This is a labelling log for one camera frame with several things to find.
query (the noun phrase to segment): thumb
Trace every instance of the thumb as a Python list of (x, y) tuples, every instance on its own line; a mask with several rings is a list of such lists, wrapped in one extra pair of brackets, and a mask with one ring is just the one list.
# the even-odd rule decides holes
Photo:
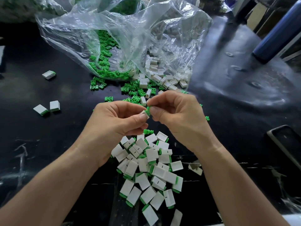
[(142, 125), (144, 125), (147, 119), (148, 116), (146, 114), (137, 114), (128, 118), (124, 118), (122, 119), (122, 130), (124, 133), (127, 133), (133, 129), (140, 128)]
[(157, 106), (150, 107), (150, 114), (153, 116), (154, 121), (159, 121), (161, 124), (169, 125), (171, 113)]

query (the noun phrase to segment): forearm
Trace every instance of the forearm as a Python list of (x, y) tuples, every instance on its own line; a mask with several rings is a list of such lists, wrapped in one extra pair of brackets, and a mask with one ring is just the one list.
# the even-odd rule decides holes
[(97, 170), (81, 152), (73, 146), (41, 170), (0, 209), (1, 225), (60, 225)]
[(220, 144), (198, 151), (206, 181), (225, 225), (289, 225)]

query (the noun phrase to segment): hand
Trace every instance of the hand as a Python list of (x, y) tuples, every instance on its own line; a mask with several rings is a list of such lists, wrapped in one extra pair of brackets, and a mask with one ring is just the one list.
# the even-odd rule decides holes
[(168, 90), (148, 100), (148, 106), (152, 106), (153, 120), (165, 124), (190, 151), (196, 153), (219, 143), (195, 96)]
[(145, 108), (130, 102), (115, 101), (96, 105), (84, 130), (74, 143), (75, 148), (96, 160), (101, 167), (111, 151), (126, 135), (140, 135), (148, 127)]

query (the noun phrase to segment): fingernail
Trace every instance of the fingernail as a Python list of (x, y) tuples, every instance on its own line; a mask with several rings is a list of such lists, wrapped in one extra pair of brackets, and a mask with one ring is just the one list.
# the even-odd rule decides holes
[(156, 106), (150, 107), (150, 113), (151, 114), (156, 114), (158, 112), (159, 108)]
[(146, 120), (148, 118), (148, 116), (145, 113), (141, 113), (139, 115), (139, 118), (140, 118), (141, 121), (144, 121), (144, 120)]

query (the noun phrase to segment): phone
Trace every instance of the phone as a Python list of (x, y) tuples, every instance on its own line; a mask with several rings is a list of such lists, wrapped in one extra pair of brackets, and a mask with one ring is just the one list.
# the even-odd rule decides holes
[(301, 136), (288, 125), (271, 129), (267, 135), (301, 170)]

